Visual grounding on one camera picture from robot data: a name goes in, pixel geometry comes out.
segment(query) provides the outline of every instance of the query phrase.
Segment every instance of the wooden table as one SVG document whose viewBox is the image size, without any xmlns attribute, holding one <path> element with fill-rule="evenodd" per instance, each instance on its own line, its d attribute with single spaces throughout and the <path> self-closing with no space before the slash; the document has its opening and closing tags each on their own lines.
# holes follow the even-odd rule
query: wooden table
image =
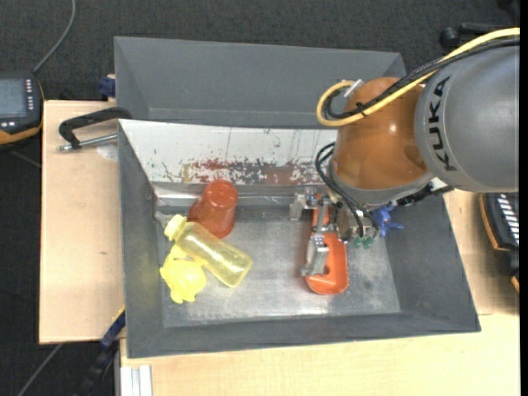
<svg viewBox="0 0 528 396">
<path fill-rule="evenodd" d="M 47 101 L 43 133 L 40 342 L 97 340 L 124 303 L 117 162 L 100 149 L 59 153 L 60 121 L 111 103 Z M 86 139 L 116 125 L 85 128 Z M 519 297 L 494 265 L 476 195 L 445 202 L 482 332 L 322 346 L 129 359 L 152 366 L 155 395 L 515 395 Z"/>
</svg>

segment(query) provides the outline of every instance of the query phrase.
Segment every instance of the yellow plastic bottle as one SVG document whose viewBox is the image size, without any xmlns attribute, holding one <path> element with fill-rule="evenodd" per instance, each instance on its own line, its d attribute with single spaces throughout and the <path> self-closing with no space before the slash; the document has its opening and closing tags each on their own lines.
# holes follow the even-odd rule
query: yellow plastic bottle
<svg viewBox="0 0 528 396">
<path fill-rule="evenodd" d="M 176 214 L 164 230 L 174 249 L 184 252 L 226 286 L 237 287 L 248 273 L 252 259 L 245 252 L 218 239 L 199 223 Z"/>
</svg>

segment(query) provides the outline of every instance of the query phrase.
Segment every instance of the red cup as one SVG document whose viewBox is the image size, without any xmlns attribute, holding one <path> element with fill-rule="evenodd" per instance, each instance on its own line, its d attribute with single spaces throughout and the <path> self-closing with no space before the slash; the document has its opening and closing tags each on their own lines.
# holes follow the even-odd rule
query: red cup
<svg viewBox="0 0 528 396">
<path fill-rule="evenodd" d="M 211 182 L 189 210 L 189 220 L 200 223 L 217 238 L 227 236 L 234 226 L 238 192 L 233 183 L 222 179 Z"/>
</svg>

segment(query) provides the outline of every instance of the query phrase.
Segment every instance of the display screen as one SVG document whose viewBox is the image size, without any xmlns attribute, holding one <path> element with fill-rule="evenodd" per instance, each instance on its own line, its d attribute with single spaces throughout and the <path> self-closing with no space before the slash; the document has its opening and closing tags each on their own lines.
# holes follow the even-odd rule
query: display screen
<svg viewBox="0 0 528 396">
<path fill-rule="evenodd" d="M 24 80 L 0 78 L 0 118 L 24 117 L 26 110 Z"/>
</svg>

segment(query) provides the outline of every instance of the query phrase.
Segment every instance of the metal tray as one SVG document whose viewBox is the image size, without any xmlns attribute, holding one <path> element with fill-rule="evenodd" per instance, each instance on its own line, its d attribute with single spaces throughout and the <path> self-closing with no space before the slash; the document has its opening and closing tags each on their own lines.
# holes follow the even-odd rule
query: metal tray
<svg viewBox="0 0 528 396">
<path fill-rule="evenodd" d="M 349 247 L 350 285 L 313 294 L 299 275 L 309 216 L 289 220 L 295 192 L 335 130 L 119 124 L 120 203 L 129 357 L 479 330 L 443 200 L 395 210 L 404 230 Z M 240 199 L 226 238 L 253 258 L 231 290 L 213 276 L 193 304 L 174 304 L 158 269 L 168 252 L 156 212 L 185 214 L 205 184 L 231 180 Z"/>
</svg>

